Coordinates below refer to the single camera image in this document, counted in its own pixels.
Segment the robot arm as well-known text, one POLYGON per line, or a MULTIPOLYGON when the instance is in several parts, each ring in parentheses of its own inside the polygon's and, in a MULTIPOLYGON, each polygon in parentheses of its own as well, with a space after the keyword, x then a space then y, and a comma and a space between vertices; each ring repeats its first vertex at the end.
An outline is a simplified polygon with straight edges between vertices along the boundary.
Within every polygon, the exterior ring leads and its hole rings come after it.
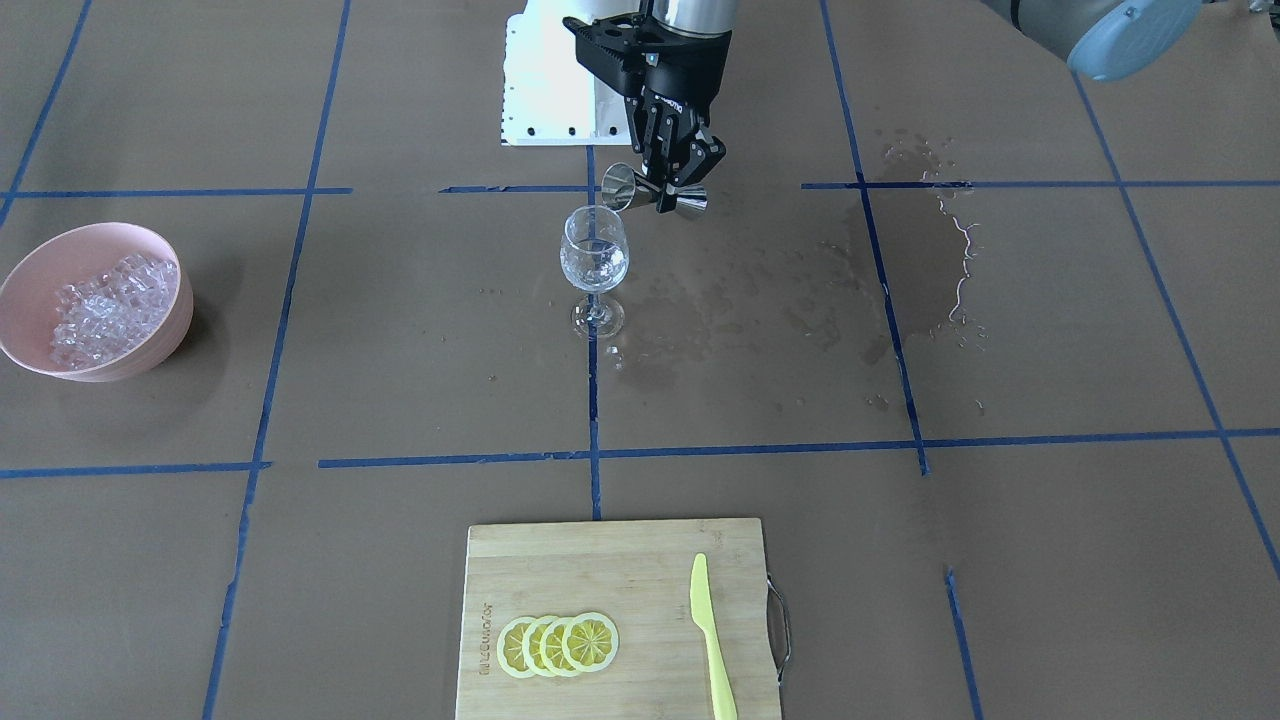
MULTIPOLYGON (((1162 56, 1199 15, 1198 1, 988 1, 988 12, 1098 82, 1162 56)), ((724 158, 710 132, 739 18, 736 1, 637 1, 584 23, 564 18, 577 61, 622 99, 641 177, 663 199, 700 183, 724 158)))

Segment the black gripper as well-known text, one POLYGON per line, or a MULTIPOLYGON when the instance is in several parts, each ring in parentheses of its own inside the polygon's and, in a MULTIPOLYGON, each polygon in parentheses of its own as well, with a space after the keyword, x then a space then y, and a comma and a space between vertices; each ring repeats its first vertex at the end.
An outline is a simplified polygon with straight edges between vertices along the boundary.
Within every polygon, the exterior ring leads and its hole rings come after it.
POLYGON ((653 54, 643 96, 630 101, 630 133, 643 177, 663 184, 663 167, 680 167, 680 187, 700 184, 726 155, 710 133, 710 105, 721 90, 728 35, 643 35, 653 54))

